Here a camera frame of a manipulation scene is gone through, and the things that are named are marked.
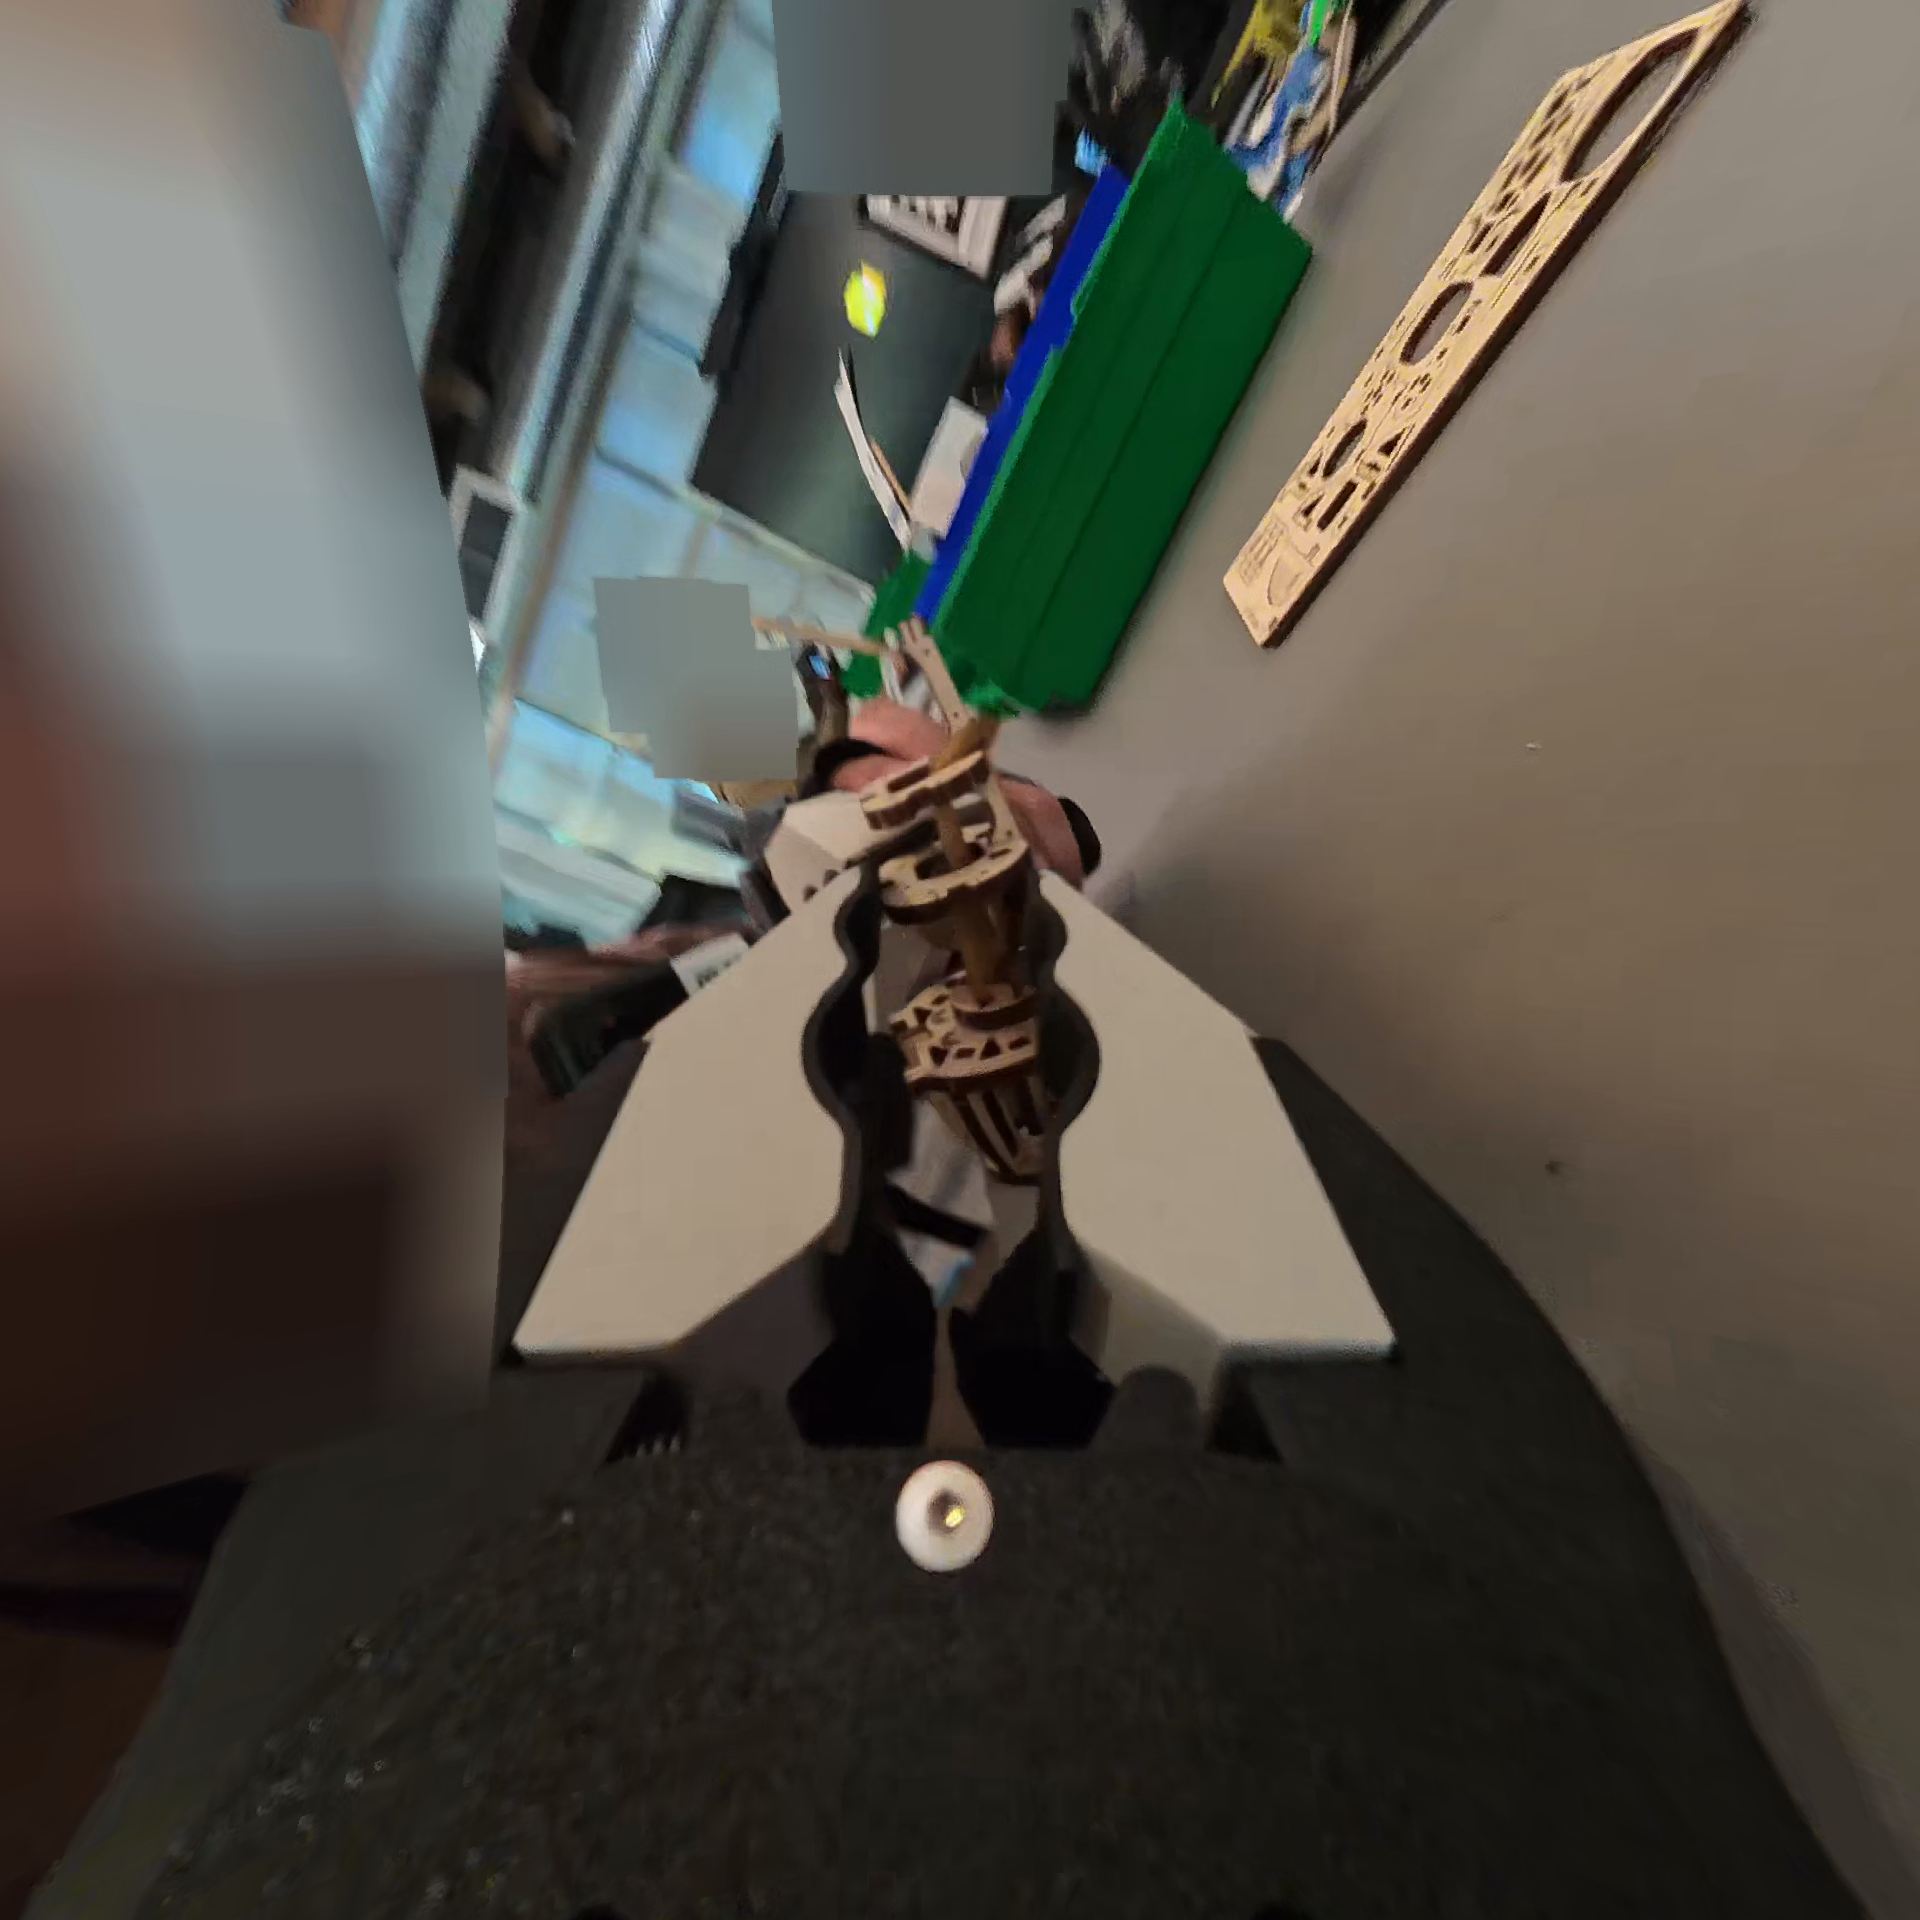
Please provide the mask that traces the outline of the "green plastic bin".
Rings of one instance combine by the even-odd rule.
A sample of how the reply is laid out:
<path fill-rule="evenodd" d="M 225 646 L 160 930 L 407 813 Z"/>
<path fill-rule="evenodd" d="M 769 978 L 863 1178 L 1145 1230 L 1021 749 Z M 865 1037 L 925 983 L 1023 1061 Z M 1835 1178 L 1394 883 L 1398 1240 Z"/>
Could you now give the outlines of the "green plastic bin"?
<path fill-rule="evenodd" d="M 930 630 L 963 698 L 1085 713 L 1312 261 L 1204 122 L 1170 103 Z M 916 617 L 905 555 L 863 634 Z"/>

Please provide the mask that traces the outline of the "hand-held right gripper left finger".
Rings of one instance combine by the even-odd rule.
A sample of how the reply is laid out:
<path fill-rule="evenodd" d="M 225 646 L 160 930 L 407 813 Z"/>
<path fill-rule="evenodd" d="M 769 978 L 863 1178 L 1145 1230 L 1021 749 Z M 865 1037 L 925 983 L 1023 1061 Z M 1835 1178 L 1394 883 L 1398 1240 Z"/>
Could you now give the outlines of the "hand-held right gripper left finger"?
<path fill-rule="evenodd" d="M 913 1118 L 867 1021 L 881 933 L 845 870 L 651 1030 L 518 1363 L 639 1367 L 688 1411 L 755 1397 L 828 1448 L 925 1438 L 938 1315 L 892 1207 Z"/>

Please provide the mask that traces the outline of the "wooden gear model assembly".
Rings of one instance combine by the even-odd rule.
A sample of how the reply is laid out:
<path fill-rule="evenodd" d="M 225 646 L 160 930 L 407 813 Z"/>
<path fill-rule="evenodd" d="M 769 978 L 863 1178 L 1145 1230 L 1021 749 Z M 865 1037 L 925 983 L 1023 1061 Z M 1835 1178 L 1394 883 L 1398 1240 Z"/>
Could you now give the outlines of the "wooden gear model assembly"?
<path fill-rule="evenodd" d="M 940 962 L 928 984 L 881 1018 L 905 1089 L 969 1142 L 996 1183 L 1032 1189 L 1053 1113 L 1042 1072 L 1042 992 L 1028 959 L 1037 868 L 999 786 L 996 723 L 968 704 L 916 617 L 883 640 L 828 637 L 828 646 L 876 658 L 886 673 L 910 666 L 946 731 L 936 757 L 856 790 L 876 827 L 901 833 L 879 858 L 836 877 L 871 883 L 883 922 Z M 803 905 L 779 905 L 761 870 L 764 843 L 788 805 L 749 862 L 759 893 L 797 913 Z"/>

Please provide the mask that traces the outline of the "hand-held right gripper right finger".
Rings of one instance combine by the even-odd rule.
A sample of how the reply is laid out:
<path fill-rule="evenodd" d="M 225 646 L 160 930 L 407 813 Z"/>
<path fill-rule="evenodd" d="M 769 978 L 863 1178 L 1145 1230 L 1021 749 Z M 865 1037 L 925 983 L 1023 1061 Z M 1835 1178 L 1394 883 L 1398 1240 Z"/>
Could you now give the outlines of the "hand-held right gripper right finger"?
<path fill-rule="evenodd" d="M 994 1451 L 1078 1451 L 1133 1376 L 1212 1429 L 1259 1367 L 1384 1365 L 1398 1340 L 1254 1035 L 1055 877 L 1033 1187 L 992 1180 L 952 1305 L 957 1403 Z"/>

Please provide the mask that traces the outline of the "person's left hand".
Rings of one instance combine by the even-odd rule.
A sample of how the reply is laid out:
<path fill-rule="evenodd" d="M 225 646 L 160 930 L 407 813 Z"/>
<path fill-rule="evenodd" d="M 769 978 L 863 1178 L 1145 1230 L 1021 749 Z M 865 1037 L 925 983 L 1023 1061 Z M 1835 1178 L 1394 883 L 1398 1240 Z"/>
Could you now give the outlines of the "person's left hand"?
<path fill-rule="evenodd" d="M 857 707 L 848 736 L 824 753 L 816 768 L 828 770 L 834 790 L 857 794 L 901 767 L 936 757 L 948 740 L 946 725 L 894 700 Z M 1033 862 L 1081 888 L 1102 865 L 1102 840 L 1088 813 L 1037 781 L 999 775 L 999 788 L 1014 810 Z"/>

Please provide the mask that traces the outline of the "blue plastic bin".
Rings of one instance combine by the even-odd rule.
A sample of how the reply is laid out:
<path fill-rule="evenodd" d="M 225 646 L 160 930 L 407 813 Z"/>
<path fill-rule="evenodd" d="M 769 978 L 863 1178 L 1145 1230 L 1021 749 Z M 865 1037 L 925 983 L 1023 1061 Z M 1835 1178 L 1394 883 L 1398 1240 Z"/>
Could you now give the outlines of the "blue plastic bin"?
<path fill-rule="evenodd" d="M 928 565 L 923 587 L 913 605 L 913 612 L 928 630 L 940 627 L 941 602 L 955 583 L 973 537 L 985 523 L 997 472 L 1012 455 L 1023 417 L 1039 393 L 1044 373 L 1072 339 L 1075 301 L 1130 192 L 1130 181 L 1119 169 L 1106 164 L 1085 182 L 1085 188 L 1074 219 L 1065 222 L 1064 240 L 1052 254 L 1050 277 L 1021 334 L 999 403 L 985 420 L 985 430 L 946 535 L 938 541 Z"/>

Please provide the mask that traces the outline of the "laser-cut wooden parts sheet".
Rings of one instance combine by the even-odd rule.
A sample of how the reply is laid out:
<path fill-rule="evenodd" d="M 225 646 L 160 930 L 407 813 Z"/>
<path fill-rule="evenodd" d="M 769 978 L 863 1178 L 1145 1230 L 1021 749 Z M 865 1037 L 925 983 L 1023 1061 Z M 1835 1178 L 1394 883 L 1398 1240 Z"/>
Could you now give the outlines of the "laser-cut wooden parts sheet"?
<path fill-rule="evenodd" d="M 1748 19 L 1710 4 L 1548 87 L 1222 576 L 1254 646 L 1297 627 Z"/>

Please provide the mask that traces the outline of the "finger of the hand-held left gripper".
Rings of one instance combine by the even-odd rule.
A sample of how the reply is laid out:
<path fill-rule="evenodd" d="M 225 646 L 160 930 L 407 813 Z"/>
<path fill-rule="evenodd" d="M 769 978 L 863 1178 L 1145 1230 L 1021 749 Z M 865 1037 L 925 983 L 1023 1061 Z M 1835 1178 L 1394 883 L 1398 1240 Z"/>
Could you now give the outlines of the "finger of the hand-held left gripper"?
<path fill-rule="evenodd" d="M 765 888 L 779 905 L 803 905 L 848 868 L 881 858 L 904 829 L 881 829 L 860 792 L 826 790 L 779 810 L 761 846 Z"/>

